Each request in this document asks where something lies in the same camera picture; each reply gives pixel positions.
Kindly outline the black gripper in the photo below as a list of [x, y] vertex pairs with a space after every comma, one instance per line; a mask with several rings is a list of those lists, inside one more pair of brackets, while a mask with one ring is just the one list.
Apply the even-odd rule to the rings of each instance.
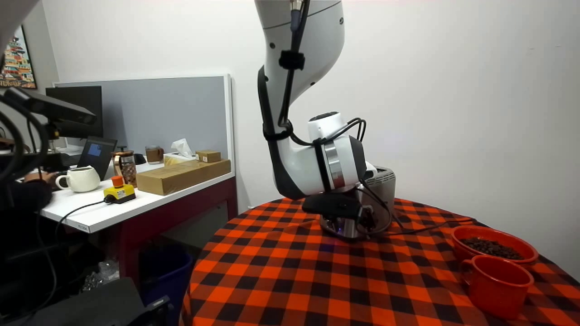
[[378, 224], [374, 208], [352, 193], [332, 191], [311, 195], [305, 198], [303, 209], [309, 213], [320, 213], [321, 222], [330, 227], [341, 227], [345, 220], [354, 220], [367, 227], [374, 227]]

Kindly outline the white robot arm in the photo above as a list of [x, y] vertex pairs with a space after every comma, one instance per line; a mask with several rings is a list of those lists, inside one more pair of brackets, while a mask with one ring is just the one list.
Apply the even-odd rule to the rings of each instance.
[[258, 70], [263, 135], [278, 189], [303, 198], [305, 209], [325, 218], [361, 218], [369, 208], [356, 189], [365, 180], [363, 141], [332, 110], [311, 119], [311, 137], [300, 139], [291, 106], [323, 79], [345, 45], [341, 0], [254, 0], [265, 32], [267, 55]]

